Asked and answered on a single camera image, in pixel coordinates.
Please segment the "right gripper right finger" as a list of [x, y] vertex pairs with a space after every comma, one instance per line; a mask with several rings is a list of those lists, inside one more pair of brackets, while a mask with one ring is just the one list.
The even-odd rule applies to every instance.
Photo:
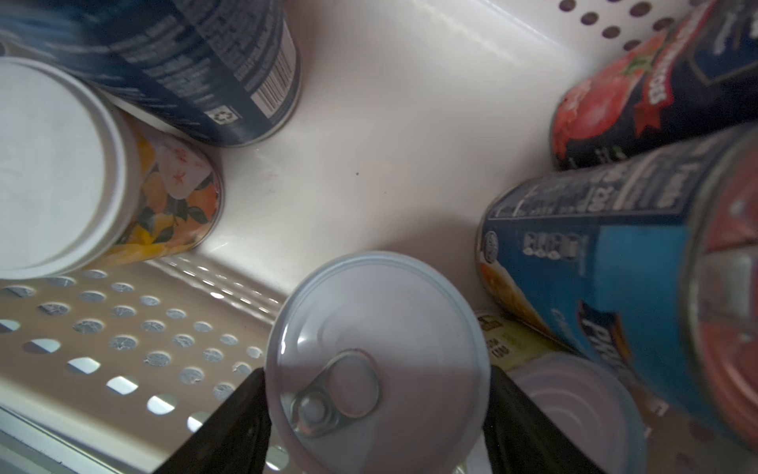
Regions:
[[495, 473], [600, 473], [602, 470], [493, 365], [483, 433]]

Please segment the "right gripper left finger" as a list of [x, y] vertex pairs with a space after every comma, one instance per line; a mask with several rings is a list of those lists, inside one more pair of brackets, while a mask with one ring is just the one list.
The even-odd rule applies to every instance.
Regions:
[[262, 474], [271, 433], [265, 372], [256, 369], [156, 471]]

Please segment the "small green can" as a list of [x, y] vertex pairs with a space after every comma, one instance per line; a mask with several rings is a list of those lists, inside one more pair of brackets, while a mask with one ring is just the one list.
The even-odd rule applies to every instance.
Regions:
[[644, 424], [609, 371], [495, 310], [477, 310], [490, 361], [606, 473], [644, 473]]

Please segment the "small pink can back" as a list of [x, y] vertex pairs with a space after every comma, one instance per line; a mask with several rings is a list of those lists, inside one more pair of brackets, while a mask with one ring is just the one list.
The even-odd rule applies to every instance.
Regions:
[[451, 473], [481, 436], [484, 337], [456, 287], [398, 253], [337, 258], [268, 337], [268, 414], [306, 473]]

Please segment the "blue Progresso noodle soup can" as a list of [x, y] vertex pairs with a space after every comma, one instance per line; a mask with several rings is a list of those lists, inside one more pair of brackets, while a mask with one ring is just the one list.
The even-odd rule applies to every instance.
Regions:
[[475, 255], [509, 314], [756, 446], [756, 124], [527, 180]]

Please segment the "short yellow can white lid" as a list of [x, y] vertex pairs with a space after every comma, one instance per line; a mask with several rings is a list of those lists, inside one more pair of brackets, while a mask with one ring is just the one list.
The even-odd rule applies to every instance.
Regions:
[[1, 61], [1, 276], [45, 278], [187, 252], [224, 207], [193, 144], [39, 61]]

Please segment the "dark chopped tomatoes can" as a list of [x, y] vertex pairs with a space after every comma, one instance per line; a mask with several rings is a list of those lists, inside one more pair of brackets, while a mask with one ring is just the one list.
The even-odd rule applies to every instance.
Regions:
[[550, 144], [570, 170], [756, 119], [757, 4], [705, 1], [568, 90]]

